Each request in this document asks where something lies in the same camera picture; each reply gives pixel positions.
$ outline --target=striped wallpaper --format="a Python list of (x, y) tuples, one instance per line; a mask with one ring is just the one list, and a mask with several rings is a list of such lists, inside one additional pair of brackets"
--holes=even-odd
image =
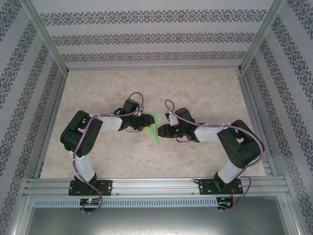
[(0, 235), (47, 137), (63, 76), (18, 0), (0, 3)]
[(67, 66), (238, 66), (272, 0), (35, 0)]
[(287, 0), (246, 76), (304, 234), (313, 234), (313, 2)]

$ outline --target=table surface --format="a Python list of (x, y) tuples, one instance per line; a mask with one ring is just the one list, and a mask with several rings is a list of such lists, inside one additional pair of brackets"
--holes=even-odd
[[(41, 178), (72, 178), (75, 174), (60, 135), (78, 110), (109, 114), (122, 107), (132, 92), (145, 98), (145, 113), (162, 114), (165, 99), (176, 109), (186, 107), (196, 122), (209, 124), (243, 120), (251, 127), (234, 69), (70, 71), (52, 131)], [(133, 99), (140, 102), (140, 96)], [(211, 177), (228, 161), (216, 142), (157, 145), (145, 132), (99, 133), (91, 161), (98, 178)], [(262, 162), (245, 175), (264, 176)]]

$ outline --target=vent slot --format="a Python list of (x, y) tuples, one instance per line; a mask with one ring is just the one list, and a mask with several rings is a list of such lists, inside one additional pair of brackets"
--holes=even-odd
[[(36, 199), (34, 208), (77, 208), (80, 199)], [(199, 198), (104, 198), (103, 208), (217, 207), (216, 197)]]

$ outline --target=metal corner post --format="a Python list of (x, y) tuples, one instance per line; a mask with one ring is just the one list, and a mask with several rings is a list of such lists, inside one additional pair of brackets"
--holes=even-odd
[(24, 197), (21, 199), (19, 208), (17, 210), (15, 220), (11, 231), (11, 235), (24, 235), (26, 234), (27, 226), (31, 218), (31, 213), (34, 206), (34, 198)]
[(249, 118), (251, 121), (252, 129), (264, 144), (265, 154), (268, 157), (268, 164), (269, 164), (269, 167), (271, 169), (272, 175), (277, 176), (278, 174), (277, 174), (277, 171), (276, 171), (276, 168), (274, 165), (274, 161), (273, 161), (272, 155), (270, 153), (270, 150), (269, 150), (269, 147), (267, 144), (266, 137), (265, 137), (263, 129), (262, 129), (262, 124), (261, 124), (260, 118), (258, 116), (255, 104), (253, 103), (251, 91), (247, 85), (246, 76), (244, 73), (238, 72), (237, 77), (238, 77), (241, 91), (243, 93), (243, 97), (244, 97), (246, 109), (247, 109), (247, 112), (248, 112), (248, 115), (249, 115)]
[(51, 53), (53, 59), (57, 63), (58, 67), (62, 71), (62, 74), (67, 75), (68, 68), (65, 65), (65, 61), (63, 60), (60, 52), (58, 51), (51, 35), (49, 34), (43, 20), (41, 19), (39, 13), (37, 12), (32, 0), (21, 0), (21, 4), (25, 9), (26, 13), (30, 17), (34, 26), (36, 27), (38, 33), (40, 34), (42, 40), (47, 46), (49, 52)]
[(258, 32), (256, 33), (246, 55), (240, 65), (241, 71), (246, 71), (247, 67), (249, 66), (255, 52), (259, 48), (259, 45), (263, 41), (266, 33), (268, 32), (271, 24), (273, 23), (275, 17), (277, 16), (280, 8), (284, 4), (284, 0), (274, 0), (273, 4), (270, 6), (268, 13), (266, 14)]
[(278, 196), (280, 209), (282, 211), (286, 227), (289, 234), (304, 235), (298, 214), (295, 210), (293, 200), (290, 195)]
[(67, 75), (65, 74), (64, 78), (63, 78), (63, 80), (61, 82), (60, 91), (59, 91), (58, 96), (56, 98), (56, 103), (55, 103), (55, 107), (53, 109), (50, 125), (48, 126), (47, 138), (46, 138), (46, 140), (44, 142), (43, 150), (41, 152), (41, 155), (40, 155), (40, 158), (39, 158), (39, 161), (38, 161), (38, 166), (36, 168), (36, 172), (34, 174), (34, 178), (39, 178), (40, 177), (40, 173), (41, 173), (41, 170), (42, 170), (42, 167), (43, 167), (43, 164), (44, 164), (45, 156), (46, 156), (47, 151), (48, 151), (48, 146), (49, 146), (49, 142), (50, 142), (50, 139), (51, 139), (54, 123), (55, 123), (55, 120), (57, 118), (57, 114), (58, 114), (59, 107), (60, 107), (60, 104), (61, 104), (61, 99), (62, 99), (62, 95), (63, 95), (63, 91), (64, 91), (64, 88), (65, 88), (66, 81), (67, 81)]

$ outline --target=white arm segment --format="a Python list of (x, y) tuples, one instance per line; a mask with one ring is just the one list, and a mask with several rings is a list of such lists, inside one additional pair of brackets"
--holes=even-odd
[[(226, 129), (226, 127), (198, 127), (195, 130), (196, 138), (200, 142), (204, 141), (211, 141), (211, 142), (220, 142), (219, 137), (217, 136), (217, 133), (219, 133), (221, 130)], [(226, 165), (219, 170), (218, 176), (225, 184), (228, 184), (233, 179), (235, 179), (238, 175), (238, 173), (242, 169), (236, 167), (230, 160), (226, 163)]]
[(202, 127), (199, 126), (195, 130), (196, 138), (200, 142), (210, 141), (210, 142), (220, 142), (217, 133), (221, 130), (226, 129), (226, 127)]
[[(122, 125), (122, 119), (119, 117), (98, 117), (101, 121), (103, 121), (101, 125), (100, 132), (102, 131), (118, 131), (119, 128)], [(78, 172), (81, 174), (81, 176), (86, 180), (90, 181), (94, 175), (94, 169), (91, 164), (91, 159), (90, 159), (90, 153), (87, 155), (82, 156), (81, 158), (75, 157), (75, 164), (78, 169)]]
[(122, 125), (122, 119), (119, 117), (97, 117), (103, 121), (100, 132), (102, 131), (118, 131)]
[[(71, 157), (73, 156), (73, 152), (69, 151), (69, 154)], [(94, 175), (94, 169), (92, 168), (91, 160), (90, 160), (90, 153), (87, 155), (82, 156), (81, 158), (75, 157), (75, 164), (77, 167), (78, 172), (81, 174), (81, 176), (86, 180), (90, 181)]]
[(242, 169), (236, 167), (230, 160), (226, 163), (226, 165), (219, 170), (218, 176), (225, 184), (230, 183), (233, 179), (237, 177), (239, 172)]

